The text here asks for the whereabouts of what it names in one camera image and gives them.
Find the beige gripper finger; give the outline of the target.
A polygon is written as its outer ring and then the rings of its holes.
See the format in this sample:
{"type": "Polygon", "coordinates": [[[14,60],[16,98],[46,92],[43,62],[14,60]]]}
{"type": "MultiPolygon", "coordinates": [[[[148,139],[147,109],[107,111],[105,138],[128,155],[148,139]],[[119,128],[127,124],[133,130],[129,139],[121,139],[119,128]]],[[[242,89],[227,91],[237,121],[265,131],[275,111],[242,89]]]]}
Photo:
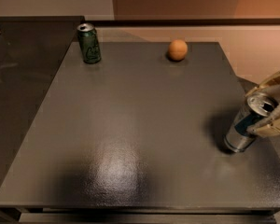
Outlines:
{"type": "Polygon", "coordinates": [[[267,88],[274,87],[274,86],[280,86],[280,71],[272,74],[271,76],[265,78],[263,81],[260,82],[257,86],[249,90],[245,97],[248,95],[251,95],[252,93],[256,91],[264,91],[267,88]]]}
{"type": "Polygon", "coordinates": [[[247,131],[260,137],[280,135],[280,104],[267,118],[250,125],[247,131]]]}

